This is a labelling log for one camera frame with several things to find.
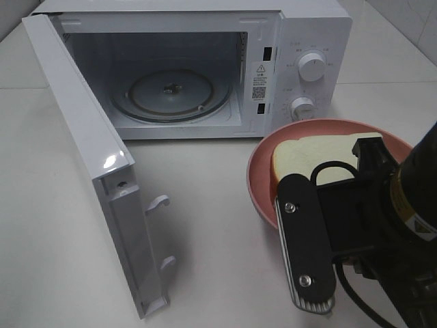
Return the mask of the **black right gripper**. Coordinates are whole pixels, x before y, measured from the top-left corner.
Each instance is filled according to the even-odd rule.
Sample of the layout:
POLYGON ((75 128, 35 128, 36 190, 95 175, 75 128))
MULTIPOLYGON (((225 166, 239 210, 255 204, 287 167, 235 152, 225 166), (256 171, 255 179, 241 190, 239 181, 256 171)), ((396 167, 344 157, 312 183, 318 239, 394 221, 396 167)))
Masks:
POLYGON ((389 181, 400 168, 382 137, 358 138, 352 148, 357 167, 343 161, 319 164, 315 172, 341 168, 352 177, 315 186, 317 241, 315 265, 330 270, 335 262, 357 257, 374 270, 407 270, 420 263, 412 235, 401 226, 389 197, 389 181))

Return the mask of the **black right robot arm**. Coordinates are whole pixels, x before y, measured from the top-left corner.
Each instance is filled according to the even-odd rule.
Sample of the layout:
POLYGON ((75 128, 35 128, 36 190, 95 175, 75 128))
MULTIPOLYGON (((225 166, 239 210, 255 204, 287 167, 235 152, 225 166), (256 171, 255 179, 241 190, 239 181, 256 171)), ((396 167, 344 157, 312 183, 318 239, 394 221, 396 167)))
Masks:
POLYGON ((344 273, 347 259, 376 279, 408 327, 436 326, 436 129, 402 163, 379 137, 360 138, 343 161, 318 165, 310 176, 317 231, 330 253, 319 259, 317 301, 337 285, 370 318, 389 322, 367 305, 344 273))

